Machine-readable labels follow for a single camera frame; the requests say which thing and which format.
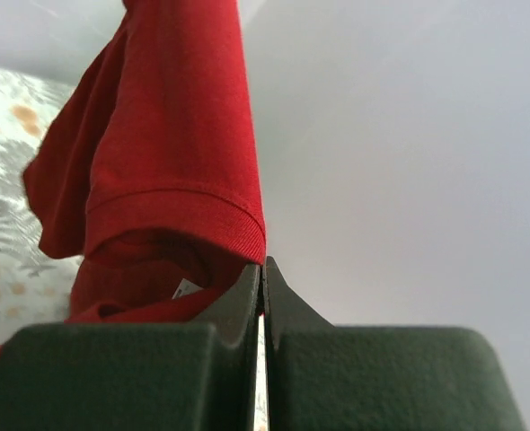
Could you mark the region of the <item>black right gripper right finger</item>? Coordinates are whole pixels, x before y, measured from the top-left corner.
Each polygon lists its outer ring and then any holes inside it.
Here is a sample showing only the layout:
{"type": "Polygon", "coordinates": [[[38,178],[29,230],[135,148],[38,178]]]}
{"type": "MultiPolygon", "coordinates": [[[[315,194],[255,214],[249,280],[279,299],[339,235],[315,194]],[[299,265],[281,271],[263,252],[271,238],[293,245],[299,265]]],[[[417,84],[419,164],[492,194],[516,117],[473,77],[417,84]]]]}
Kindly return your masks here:
{"type": "Polygon", "coordinates": [[[522,430],[499,359],[458,327],[338,327],[263,270],[273,430],[522,430]]]}

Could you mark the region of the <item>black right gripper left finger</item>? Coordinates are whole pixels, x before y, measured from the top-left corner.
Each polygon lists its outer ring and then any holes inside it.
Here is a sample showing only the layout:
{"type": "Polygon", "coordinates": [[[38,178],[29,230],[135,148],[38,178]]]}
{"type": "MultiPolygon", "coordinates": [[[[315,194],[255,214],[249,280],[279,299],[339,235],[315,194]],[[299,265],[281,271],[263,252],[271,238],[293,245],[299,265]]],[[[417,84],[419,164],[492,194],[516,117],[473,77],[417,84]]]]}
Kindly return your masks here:
{"type": "Polygon", "coordinates": [[[0,430],[249,430],[261,270],[188,323],[43,324],[0,354],[0,430]]]}

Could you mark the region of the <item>red t shirt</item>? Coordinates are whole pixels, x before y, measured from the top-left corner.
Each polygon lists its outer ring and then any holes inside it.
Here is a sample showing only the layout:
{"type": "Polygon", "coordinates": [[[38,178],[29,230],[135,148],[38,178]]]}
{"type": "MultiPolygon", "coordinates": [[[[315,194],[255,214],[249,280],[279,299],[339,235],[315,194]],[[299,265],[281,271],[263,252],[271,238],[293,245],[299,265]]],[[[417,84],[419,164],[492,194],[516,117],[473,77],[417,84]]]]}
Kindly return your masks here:
{"type": "Polygon", "coordinates": [[[181,322],[266,255],[234,1],[128,1],[22,181],[72,323],[181,322]]]}

